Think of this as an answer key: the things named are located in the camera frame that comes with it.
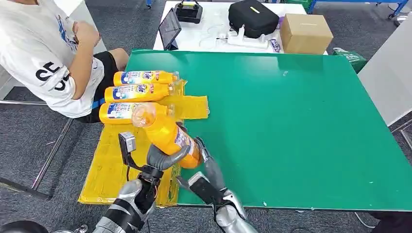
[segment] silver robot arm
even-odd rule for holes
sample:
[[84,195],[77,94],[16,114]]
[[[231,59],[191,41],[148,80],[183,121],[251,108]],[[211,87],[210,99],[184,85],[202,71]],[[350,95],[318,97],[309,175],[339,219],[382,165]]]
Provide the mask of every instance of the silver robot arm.
[[236,195],[230,190],[225,191],[224,200],[231,204],[217,209],[215,221],[225,233],[258,233],[247,220],[246,212]]
[[163,171],[183,159],[190,146],[183,146],[173,155],[166,155],[151,145],[147,154],[147,164],[140,167],[132,159],[136,149],[135,137],[130,132],[119,134],[123,163],[140,171],[137,179],[126,182],[118,197],[96,225],[93,233],[129,233],[140,231],[154,211],[157,187]]
[[128,181],[118,197],[96,225],[93,233],[126,233],[140,230],[154,211],[156,203],[138,201],[142,196],[142,180]]
[[210,156],[203,140],[195,138],[201,152],[205,172],[197,172],[188,181],[177,177],[181,187],[194,192],[206,204],[212,204],[214,220],[225,233],[257,233],[247,222],[247,215],[236,194],[226,188],[219,165]]

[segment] green table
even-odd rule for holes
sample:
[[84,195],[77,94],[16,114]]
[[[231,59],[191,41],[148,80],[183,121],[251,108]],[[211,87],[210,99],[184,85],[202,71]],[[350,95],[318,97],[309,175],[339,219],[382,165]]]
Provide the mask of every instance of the green table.
[[412,168],[344,57],[140,50],[127,66],[156,69],[208,96],[186,126],[245,206],[412,211]]

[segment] yellow detergent bottle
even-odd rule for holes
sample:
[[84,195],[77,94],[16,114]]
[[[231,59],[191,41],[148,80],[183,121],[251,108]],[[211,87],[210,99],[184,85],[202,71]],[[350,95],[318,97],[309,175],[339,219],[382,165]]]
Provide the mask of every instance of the yellow detergent bottle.
[[130,85],[136,83],[163,83],[172,84],[179,80],[179,73],[168,73],[162,70],[154,71],[118,71],[113,77],[115,86]]
[[190,151],[179,162],[180,166],[195,168],[200,164],[197,144],[171,117],[156,114],[152,106],[139,105],[133,111],[132,123],[136,127],[142,127],[151,143],[168,155],[178,152],[184,145],[190,145]]
[[142,104],[149,105],[155,108],[156,114],[163,114],[166,116],[173,116],[173,105],[164,106],[156,102],[146,103],[104,103],[99,110],[99,117],[102,123],[119,125],[119,124],[131,124],[132,113],[134,109]]
[[140,83],[108,87],[104,91],[104,99],[108,103],[157,101],[173,94],[173,92],[172,84]]

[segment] white table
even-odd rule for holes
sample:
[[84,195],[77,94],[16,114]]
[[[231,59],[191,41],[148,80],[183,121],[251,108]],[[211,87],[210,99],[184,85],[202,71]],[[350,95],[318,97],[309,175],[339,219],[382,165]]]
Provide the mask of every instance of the white table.
[[[179,3],[178,1],[167,1],[163,10],[162,20],[166,17],[171,8]],[[267,49],[249,48],[242,46],[229,45],[226,41],[216,38],[220,34],[229,31],[228,10],[233,2],[200,2],[203,7],[202,19],[199,24],[180,22],[182,31],[176,37],[179,50],[184,51],[214,51],[214,52],[273,52],[271,46]],[[301,4],[282,4],[282,3],[263,3],[267,8],[276,13],[279,17],[286,13],[306,14]],[[276,39],[282,46],[279,30],[266,35],[268,39]],[[162,40],[157,32],[154,50],[163,50]]]

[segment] floor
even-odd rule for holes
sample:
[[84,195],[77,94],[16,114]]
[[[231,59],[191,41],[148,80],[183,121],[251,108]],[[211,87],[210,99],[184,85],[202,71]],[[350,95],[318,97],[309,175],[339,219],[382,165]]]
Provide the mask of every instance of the floor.
[[[150,49],[163,12],[164,0],[154,0],[151,10],[144,1],[86,0],[108,49]],[[334,39],[328,48],[354,50],[372,57],[395,30],[388,21],[386,4],[319,3],[315,14],[325,16]],[[9,100],[38,100],[27,89],[16,87]],[[31,185],[53,147],[66,118],[47,107],[0,105],[0,177]],[[40,191],[54,194],[42,201],[0,188],[0,224],[34,220],[50,231],[74,229],[86,223],[93,227],[107,209],[105,205],[77,202],[103,125],[74,122],[52,163]],[[412,151],[399,132],[394,136],[412,162]],[[351,212],[247,209],[249,220],[259,232],[279,233],[368,233]],[[360,214],[369,225],[376,220]],[[158,209],[150,218],[154,233],[217,233],[209,208]]]

